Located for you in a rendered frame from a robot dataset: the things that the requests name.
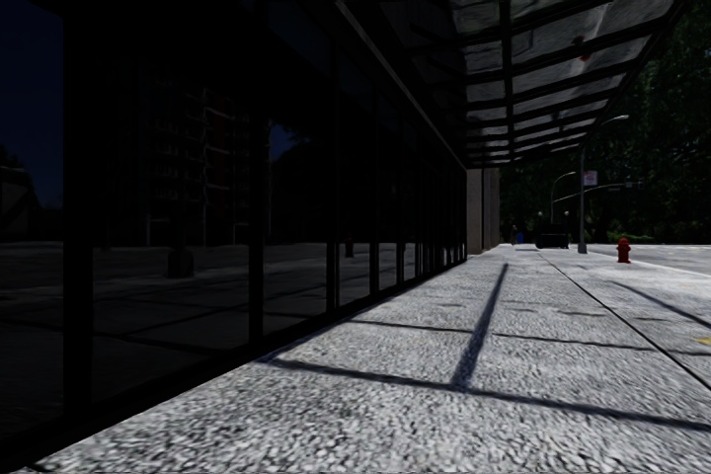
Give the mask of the dark stairway railing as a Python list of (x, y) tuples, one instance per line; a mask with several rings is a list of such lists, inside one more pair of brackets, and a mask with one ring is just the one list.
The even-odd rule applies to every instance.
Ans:
[(535, 247), (537, 249), (568, 249), (570, 212), (565, 211), (559, 222), (542, 221), (535, 232)]

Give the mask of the dark glass building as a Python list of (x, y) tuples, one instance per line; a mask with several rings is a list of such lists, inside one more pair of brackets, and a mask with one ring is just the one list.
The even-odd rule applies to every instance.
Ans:
[(0, 0), (0, 474), (498, 241), (690, 0)]

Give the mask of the grey street lamp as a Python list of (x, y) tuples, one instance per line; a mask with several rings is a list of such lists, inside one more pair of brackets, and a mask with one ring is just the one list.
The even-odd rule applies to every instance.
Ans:
[(556, 192), (558, 183), (561, 180), (563, 180), (564, 178), (573, 177), (573, 176), (576, 176), (577, 174), (578, 174), (577, 171), (571, 171), (571, 172), (564, 173), (564, 174), (560, 175), (558, 178), (556, 178), (554, 180), (553, 185), (551, 187), (551, 193), (550, 193), (550, 224), (555, 223), (555, 214), (556, 214), (555, 213), (555, 202), (556, 202), (555, 192)]
[(586, 255), (588, 253), (588, 247), (585, 239), (585, 162), (586, 162), (586, 155), (587, 155), (587, 149), (588, 149), (588, 144), (591, 140), (591, 137), (593, 134), (598, 132), (602, 127), (607, 125), (608, 123), (614, 122), (614, 121), (619, 121), (619, 120), (627, 120), (629, 119), (629, 115), (619, 115), (613, 118), (606, 119), (604, 121), (601, 121), (600, 123), (596, 123), (594, 125), (594, 130), (591, 131), (588, 136), (586, 137), (586, 140), (584, 144), (582, 145), (582, 148), (580, 150), (580, 227), (579, 227), (579, 243), (578, 243), (578, 253), (581, 255)]

